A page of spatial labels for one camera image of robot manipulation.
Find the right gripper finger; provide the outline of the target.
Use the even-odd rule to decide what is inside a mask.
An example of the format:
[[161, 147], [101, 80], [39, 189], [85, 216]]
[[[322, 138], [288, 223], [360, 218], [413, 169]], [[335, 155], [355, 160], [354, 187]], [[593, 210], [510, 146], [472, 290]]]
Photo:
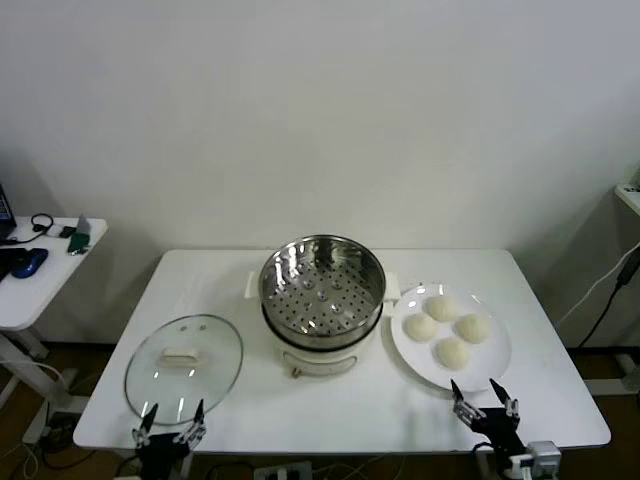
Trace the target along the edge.
[[486, 414], [464, 399], [464, 396], [454, 380], [451, 380], [453, 394], [453, 413], [467, 427], [480, 427], [486, 423]]
[[498, 400], [501, 402], [504, 408], [504, 414], [513, 425], [519, 424], [519, 403], [518, 400], [512, 398], [506, 389], [501, 386], [493, 378], [489, 379], [491, 387], [494, 390]]

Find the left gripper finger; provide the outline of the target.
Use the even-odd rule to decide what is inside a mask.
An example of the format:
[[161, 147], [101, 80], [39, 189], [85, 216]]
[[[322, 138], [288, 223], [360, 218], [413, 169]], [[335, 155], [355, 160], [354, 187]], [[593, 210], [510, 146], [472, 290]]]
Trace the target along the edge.
[[206, 434], [204, 400], [201, 399], [197, 406], [192, 424], [179, 433], [174, 439], [174, 444], [179, 445], [198, 445]]
[[154, 423], [158, 410], [158, 404], [155, 403], [149, 411], [142, 417], [142, 423], [138, 429], [132, 430], [132, 437], [136, 448], [143, 448], [150, 444], [150, 431]]

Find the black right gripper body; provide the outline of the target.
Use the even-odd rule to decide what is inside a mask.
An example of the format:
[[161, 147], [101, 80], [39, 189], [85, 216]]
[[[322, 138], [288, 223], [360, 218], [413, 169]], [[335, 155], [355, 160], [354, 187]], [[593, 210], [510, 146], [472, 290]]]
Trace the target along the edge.
[[504, 407], [480, 408], [480, 419], [472, 421], [475, 433], [484, 435], [496, 455], [496, 467], [504, 473], [511, 467], [511, 456], [522, 455], [526, 448], [517, 434], [520, 416]]

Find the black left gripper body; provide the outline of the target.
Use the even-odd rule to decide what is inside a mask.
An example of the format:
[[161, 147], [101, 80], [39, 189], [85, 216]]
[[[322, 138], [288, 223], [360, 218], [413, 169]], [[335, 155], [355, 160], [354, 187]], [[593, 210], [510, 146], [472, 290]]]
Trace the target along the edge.
[[191, 453], [189, 445], [179, 437], [178, 433], [152, 435], [137, 449], [142, 480], [168, 479], [175, 464]]

